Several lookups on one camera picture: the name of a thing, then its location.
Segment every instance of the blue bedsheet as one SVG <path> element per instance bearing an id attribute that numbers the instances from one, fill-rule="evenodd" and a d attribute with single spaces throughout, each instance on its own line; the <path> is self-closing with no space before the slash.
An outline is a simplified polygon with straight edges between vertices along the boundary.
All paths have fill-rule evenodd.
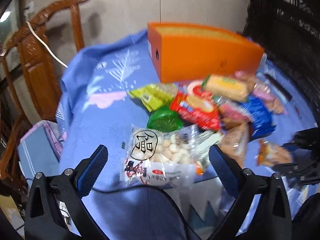
<path id="1" fill-rule="evenodd" d="M 293 95 L 291 102 L 273 89 L 283 101 L 288 112 L 274 117 L 276 131 L 268 136 L 272 142 L 283 144 L 291 140 L 298 131 L 315 126 L 315 120 L 303 97 L 290 81 L 271 63 L 267 62 L 258 76 L 267 72 L 276 78 Z M 159 82 L 148 53 L 147 32 L 130 35 L 114 44 L 94 45 L 82 49 L 70 62 L 62 81 L 62 97 L 57 110 L 57 121 L 64 134 L 66 144 L 61 156 L 60 172 L 74 168 L 88 158 L 98 145 L 108 148 L 109 158 L 98 177 L 94 188 L 100 191 L 116 190 L 120 183 L 120 163 L 125 157 L 122 142 L 129 138 L 131 124 L 145 127 L 149 114 L 138 102 L 125 93 L 149 83 Z M 270 176 L 273 171 L 265 166 L 256 166 L 258 141 L 249 143 L 244 166 L 256 174 Z M 197 177 L 194 189 L 188 197 L 192 206 L 178 206 L 183 210 L 193 229 L 207 227 L 214 230 L 232 203 L 224 196 L 223 188 L 212 167 L 202 177 Z M 314 194 L 316 186 L 297 187 L 285 181 L 294 215 L 303 201 Z M 219 194 L 208 191 L 205 183 L 217 185 Z M 252 219 L 258 198 L 241 228 L 244 231 Z M 83 198 L 88 211 L 110 239 L 185 239 L 183 225 L 174 208 L 165 197 L 154 191 L 135 189 L 130 192 L 104 194 L 97 191 Z"/>

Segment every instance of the snack package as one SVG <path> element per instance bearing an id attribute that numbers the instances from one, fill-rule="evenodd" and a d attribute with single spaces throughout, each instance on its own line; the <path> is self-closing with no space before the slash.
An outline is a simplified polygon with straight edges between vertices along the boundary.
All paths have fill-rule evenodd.
<path id="1" fill-rule="evenodd" d="M 236 78 L 245 81 L 248 88 L 251 88 L 252 94 L 260 98 L 265 103 L 266 108 L 274 114 L 284 114 L 285 109 L 278 98 L 270 91 L 270 88 L 259 80 L 255 75 L 248 74 L 244 71 L 236 71 Z"/>
<path id="2" fill-rule="evenodd" d="M 214 102 L 219 106 L 219 112 L 224 118 L 235 122 L 253 122 L 252 115 L 239 104 L 223 97 L 214 97 Z"/>
<path id="3" fill-rule="evenodd" d="M 203 80 L 192 81 L 187 87 L 187 93 L 189 95 L 194 95 L 207 100 L 211 100 L 213 96 L 212 93 L 203 91 L 201 87 L 202 83 L 203 83 Z"/>
<path id="4" fill-rule="evenodd" d="M 247 123 L 244 120 L 234 120 L 228 117 L 222 118 L 221 122 L 226 130 L 230 130 L 231 128 L 235 128 L 243 123 Z"/>
<path id="5" fill-rule="evenodd" d="M 272 167 L 276 164 L 292 162 L 290 152 L 287 149 L 263 139 L 260 139 L 259 143 L 257 165 Z"/>
<path id="6" fill-rule="evenodd" d="M 191 82 L 187 87 L 187 93 L 207 100 L 213 100 L 218 106 L 220 114 L 224 117 L 221 121 L 225 124 L 226 129 L 253 121 L 251 114 L 239 104 L 223 97 L 213 96 L 210 92 L 203 91 L 201 82 L 200 80 Z"/>
<path id="7" fill-rule="evenodd" d="M 185 95 L 178 91 L 170 109 L 176 111 L 183 119 L 197 124 L 204 130 L 220 129 L 218 109 L 214 103 L 204 98 Z"/>
<path id="8" fill-rule="evenodd" d="M 239 104 L 253 117 L 251 139 L 262 137 L 276 129 L 272 123 L 271 113 L 265 108 L 261 99 L 249 95 L 248 102 Z"/>
<path id="9" fill-rule="evenodd" d="M 273 101 L 270 101 L 270 102 L 265 101 L 264 105 L 270 112 L 273 112 L 274 114 L 287 113 L 278 98 L 275 98 Z"/>
<path id="10" fill-rule="evenodd" d="M 171 103 L 177 94 L 178 88 L 175 84 L 149 84 L 147 86 L 128 91 L 131 98 L 139 98 L 149 112 L 155 111 L 161 106 Z"/>
<path id="11" fill-rule="evenodd" d="M 227 131 L 222 138 L 220 149 L 243 168 L 248 142 L 249 127 L 244 123 Z"/>
<path id="12" fill-rule="evenodd" d="M 196 172 L 196 135 L 196 125 L 170 133 L 132 126 L 122 181 L 127 185 L 190 186 Z"/>
<path id="13" fill-rule="evenodd" d="M 183 127 L 183 122 L 175 111 L 168 106 L 161 106 L 154 111 L 148 121 L 147 128 L 160 132 L 172 132 Z"/>
<path id="14" fill-rule="evenodd" d="M 196 174 L 198 176 L 201 176 L 207 170 L 208 166 L 210 165 L 209 149 L 214 144 L 217 144 L 220 147 L 222 136 L 223 135 L 221 132 L 214 132 L 212 130 L 207 130 L 196 136 L 198 144 L 198 162 Z"/>
<path id="15" fill-rule="evenodd" d="M 223 96 L 237 102 L 244 102 L 248 96 L 246 83 L 218 75 L 208 76 L 202 83 L 202 89 L 215 96 Z"/>

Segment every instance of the leaf pattern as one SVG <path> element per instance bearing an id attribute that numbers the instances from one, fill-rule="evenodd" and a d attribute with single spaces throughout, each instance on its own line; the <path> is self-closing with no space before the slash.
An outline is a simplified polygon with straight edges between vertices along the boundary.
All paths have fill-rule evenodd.
<path id="1" fill-rule="evenodd" d="M 125 53 L 116 54 L 118 60 L 112 61 L 116 67 L 105 70 L 120 82 L 120 87 L 122 89 L 124 89 L 123 82 L 130 77 L 135 70 L 140 69 L 140 65 L 134 65 L 139 61 L 139 58 L 137 57 L 138 53 L 138 51 L 130 52 L 128 49 Z"/>

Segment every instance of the wooden chair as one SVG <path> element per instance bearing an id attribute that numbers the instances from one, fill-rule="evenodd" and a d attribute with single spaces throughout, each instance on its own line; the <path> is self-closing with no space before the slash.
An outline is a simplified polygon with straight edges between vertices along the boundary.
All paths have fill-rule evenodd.
<path id="1" fill-rule="evenodd" d="M 86 0 L 61 0 L 43 8 L 30 21 L 35 33 L 45 43 L 48 43 L 48 39 L 45 35 L 45 23 L 54 13 L 69 8 L 71 11 L 74 41 L 76 49 L 79 51 L 84 47 L 79 3 L 84 1 Z M 18 100 L 8 70 L 6 56 L 13 47 L 17 47 L 18 49 L 23 77 L 26 81 L 34 107 L 42 120 L 55 120 L 55 112 L 59 103 L 61 90 L 54 75 L 50 54 L 33 36 L 28 26 L 24 25 L 13 35 L 8 41 L 6 48 L 0 53 L 0 62 L 3 64 L 8 86 L 15 107 L 19 113 L 11 127 L 11 133 L 6 143 L 6 148 L 0 155 L 0 179 L 11 188 L 14 188 L 21 193 L 26 193 L 27 188 L 25 187 L 25 178 L 22 176 L 18 165 L 19 157 L 17 145 L 25 133 L 21 124 L 25 122 L 27 127 L 30 128 L 31 123 L 27 119 Z M 1 124 L 2 122 L 0 122 L 0 134 L 5 132 L 2 130 L 3 125 Z"/>

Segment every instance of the white cable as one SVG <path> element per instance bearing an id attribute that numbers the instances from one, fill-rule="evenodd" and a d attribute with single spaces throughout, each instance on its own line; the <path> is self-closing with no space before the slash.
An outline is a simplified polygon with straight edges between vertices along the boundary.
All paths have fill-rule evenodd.
<path id="1" fill-rule="evenodd" d="M 47 51 L 51 54 L 51 56 L 52 56 L 56 61 L 58 61 L 61 65 L 63 65 L 64 67 L 68 68 L 68 66 L 67 66 L 66 64 L 64 64 L 60 59 L 58 59 L 58 58 L 56 57 L 56 55 L 53 54 L 53 52 L 49 49 L 48 45 L 45 44 L 45 42 L 38 37 L 38 35 L 34 32 L 34 30 L 33 30 L 32 26 L 31 26 L 30 22 L 27 22 L 27 25 L 28 25 L 29 30 L 31 31 L 31 33 L 36 37 L 36 39 L 37 39 L 38 41 L 40 41 L 40 42 L 45 46 L 45 48 L 46 48 Z"/>

